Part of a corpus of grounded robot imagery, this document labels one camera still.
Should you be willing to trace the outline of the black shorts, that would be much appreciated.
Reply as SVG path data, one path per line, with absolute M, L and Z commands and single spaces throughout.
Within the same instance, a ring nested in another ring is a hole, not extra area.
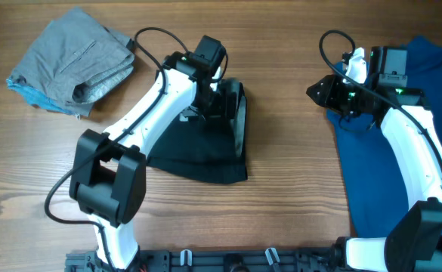
M 221 89 L 237 95 L 234 118 L 183 121 L 178 115 L 150 151 L 149 167 L 212 184 L 234 184 L 248 179 L 247 97 L 237 79 L 224 80 Z

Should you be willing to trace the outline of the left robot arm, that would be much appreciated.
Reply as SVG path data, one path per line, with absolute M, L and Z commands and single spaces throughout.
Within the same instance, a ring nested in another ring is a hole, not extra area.
M 193 51 L 157 63 L 150 90 L 118 122 L 79 138 L 69 194 L 93 226 L 88 271 L 139 271 L 133 217 L 146 195 L 146 168 L 232 184 L 247 178 L 243 85 L 225 77 L 228 55 L 203 36 Z

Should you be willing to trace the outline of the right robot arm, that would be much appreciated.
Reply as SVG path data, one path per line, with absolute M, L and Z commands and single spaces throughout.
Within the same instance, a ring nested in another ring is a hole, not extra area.
M 407 85 L 405 48 L 358 48 L 345 68 L 309 87 L 315 104 L 342 116 L 370 114 L 397 160 L 410 208 L 382 238 L 341 238 L 332 263 L 350 270 L 442 271 L 442 146 L 428 98 Z

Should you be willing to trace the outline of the blue shirt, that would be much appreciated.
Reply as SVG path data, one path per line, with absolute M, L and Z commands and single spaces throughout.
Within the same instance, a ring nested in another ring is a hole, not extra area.
M 420 88 L 431 105 L 426 113 L 407 107 L 426 128 L 442 156 L 442 47 L 424 37 L 407 45 L 408 87 Z M 427 141 L 397 110 L 380 128 L 362 132 L 369 115 L 346 122 L 329 110 L 354 229 L 359 237 L 387 237 L 418 200 L 442 202 L 442 174 Z

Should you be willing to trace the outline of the folded grey shorts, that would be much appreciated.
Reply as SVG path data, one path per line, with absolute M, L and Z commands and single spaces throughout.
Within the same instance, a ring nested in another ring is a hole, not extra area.
M 73 8 L 47 25 L 7 79 L 89 116 L 97 101 L 131 75 L 133 47 L 130 37 Z

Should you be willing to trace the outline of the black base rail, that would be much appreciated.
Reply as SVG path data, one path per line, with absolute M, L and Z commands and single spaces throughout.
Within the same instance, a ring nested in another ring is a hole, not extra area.
M 265 250 L 180 252 L 168 250 L 141 251 L 127 271 L 152 272 L 230 272 L 230 271 L 349 271 L 340 261 L 330 261 L 328 248 L 298 250 Z

